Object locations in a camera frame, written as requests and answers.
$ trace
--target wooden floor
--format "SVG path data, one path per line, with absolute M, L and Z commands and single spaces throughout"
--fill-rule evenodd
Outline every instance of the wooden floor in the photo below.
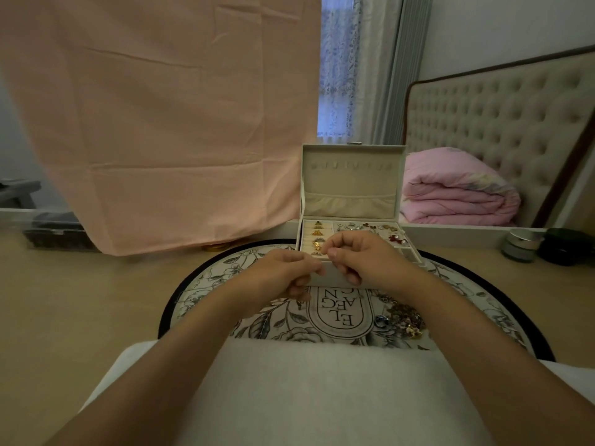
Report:
M 495 250 L 428 248 L 490 281 L 544 333 L 558 361 L 595 367 L 595 270 L 522 265 Z M 155 339 L 182 279 L 216 255 L 28 250 L 0 230 L 0 445 L 39 445 L 127 346 Z

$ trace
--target window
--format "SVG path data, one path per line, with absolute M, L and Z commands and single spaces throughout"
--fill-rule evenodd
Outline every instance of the window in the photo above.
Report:
M 359 46 L 360 0 L 323 0 L 318 136 L 349 137 Z

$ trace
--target person's right hand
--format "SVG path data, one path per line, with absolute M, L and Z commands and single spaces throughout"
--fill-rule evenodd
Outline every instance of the person's right hand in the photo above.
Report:
M 352 285 L 361 285 L 364 279 L 404 303 L 416 281 L 427 277 L 419 266 L 368 231 L 335 233 L 324 242 L 321 253 Z

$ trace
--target tufted headboard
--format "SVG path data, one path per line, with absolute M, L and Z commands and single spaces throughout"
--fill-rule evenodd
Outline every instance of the tufted headboard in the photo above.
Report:
M 595 46 L 416 81 L 408 151 L 455 147 L 511 182 L 517 225 L 544 226 L 595 137 Z

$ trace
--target jewelry box lid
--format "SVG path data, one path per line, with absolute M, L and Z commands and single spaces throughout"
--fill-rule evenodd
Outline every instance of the jewelry box lid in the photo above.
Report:
M 398 220 L 406 149 L 304 144 L 302 216 Z

